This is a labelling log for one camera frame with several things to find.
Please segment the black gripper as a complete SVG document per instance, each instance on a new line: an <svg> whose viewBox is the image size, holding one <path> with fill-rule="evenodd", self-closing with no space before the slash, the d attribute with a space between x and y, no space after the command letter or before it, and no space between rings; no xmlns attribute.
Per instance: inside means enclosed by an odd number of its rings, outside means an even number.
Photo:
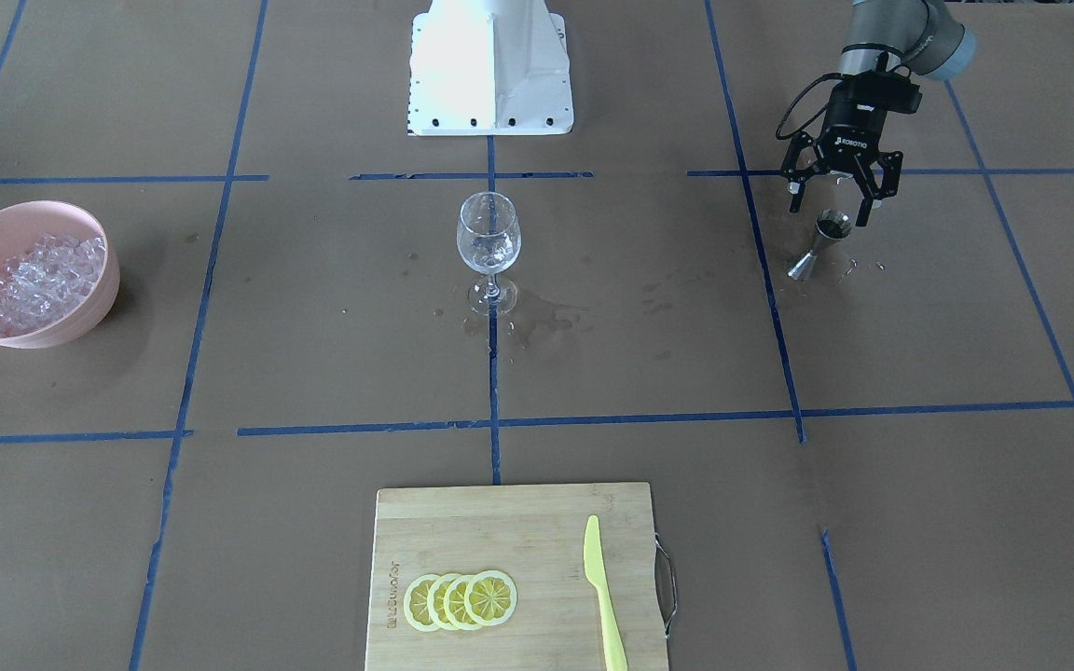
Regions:
<svg viewBox="0 0 1074 671"><path fill-rule="evenodd" d="M888 71L843 75L824 110L819 136L806 130L792 134L779 169L787 180L789 213L799 213L811 179L840 174L856 180L861 205L854 227L868 227L879 202L898 195L903 152L883 152L881 137L891 112L912 115L919 110L921 92L911 77ZM815 158L803 166L806 150Z"/></svg>

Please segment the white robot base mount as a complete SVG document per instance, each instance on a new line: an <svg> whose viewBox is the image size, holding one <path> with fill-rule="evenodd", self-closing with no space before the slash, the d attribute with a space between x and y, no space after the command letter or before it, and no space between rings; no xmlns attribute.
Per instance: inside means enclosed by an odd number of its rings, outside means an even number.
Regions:
<svg viewBox="0 0 1074 671"><path fill-rule="evenodd" d="M545 1L434 1L410 38L410 135L572 131L566 21Z"/></svg>

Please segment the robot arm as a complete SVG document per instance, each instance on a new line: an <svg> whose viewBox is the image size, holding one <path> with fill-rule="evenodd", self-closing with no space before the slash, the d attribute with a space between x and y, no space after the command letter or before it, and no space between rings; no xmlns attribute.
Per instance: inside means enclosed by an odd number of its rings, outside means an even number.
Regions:
<svg viewBox="0 0 1074 671"><path fill-rule="evenodd" d="M943 1L856 1L838 69L794 98L800 102L832 82L830 98L814 115L822 120L818 135L806 126L775 131L788 144L779 173L788 183L789 211L800 211L810 179L834 175L857 184L861 206L854 227L868 227L871 211L898 195L901 183L903 152L881 148L888 116L916 114L921 90L913 77L954 79L976 47L975 34Z"/></svg>

